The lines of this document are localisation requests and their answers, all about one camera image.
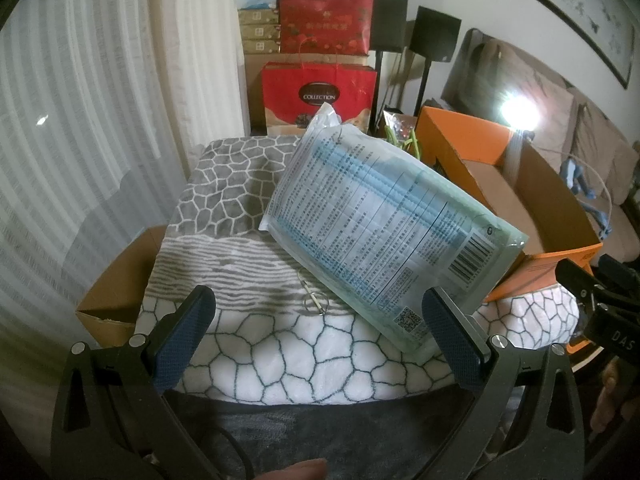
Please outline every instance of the speaker stand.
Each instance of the speaker stand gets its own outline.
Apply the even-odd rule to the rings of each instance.
[[[376,117],[378,116],[378,92],[380,91],[380,73],[382,72],[381,50],[376,51],[376,86],[373,89],[373,101],[371,102],[371,114],[369,115],[369,135],[376,135]]]
[[[431,69],[431,59],[424,59],[424,71],[422,72],[422,80],[420,81],[420,89],[418,90],[418,99],[415,102],[414,116],[417,117],[422,107],[422,98],[424,97],[424,87],[427,86],[427,78]]]

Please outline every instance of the black speaker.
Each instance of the black speaker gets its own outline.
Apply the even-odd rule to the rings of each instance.
[[[418,7],[409,50],[431,61],[449,62],[456,49],[459,33],[459,19],[437,10]]]
[[[408,0],[373,0],[370,50],[402,52]]]
[[[406,7],[408,0],[373,0],[369,49],[376,51],[376,87],[373,91],[369,131],[376,130],[378,115],[378,91],[380,90],[380,70],[383,52],[402,52],[404,30],[406,28]]]

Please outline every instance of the clear plastic bag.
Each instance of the clear plastic bag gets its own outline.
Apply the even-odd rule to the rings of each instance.
[[[424,291],[439,285],[471,313],[527,240],[408,153],[340,124],[326,103],[260,229],[419,360],[437,348],[422,319]]]

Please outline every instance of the human hand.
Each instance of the human hand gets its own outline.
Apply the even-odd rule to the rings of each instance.
[[[616,397],[620,396],[620,368],[618,358],[612,359],[602,373],[602,384],[604,387],[598,396],[596,409],[591,415],[590,425],[595,433],[602,433],[616,415],[618,402]],[[620,415],[625,420],[631,420],[640,406],[640,397],[628,400],[620,406]]]
[[[326,460],[316,458],[290,465],[280,471],[271,471],[257,476],[255,480],[324,480],[326,478]]]

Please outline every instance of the gray patterned cloth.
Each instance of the gray patterned cloth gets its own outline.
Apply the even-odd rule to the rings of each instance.
[[[156,259],[136,331],[149,333],[195,285],[210,286],[217,313],[178,390],[254,404],[351,404],[397,399],[450,384],[441,355],[402,354],[308,272],[328,313],[303,306],[300,265],[257,230],[299,137],[217,140],[181,194]],[[484,304],[488,332],[516,346],[566,342],[578,319],[559,285]]]

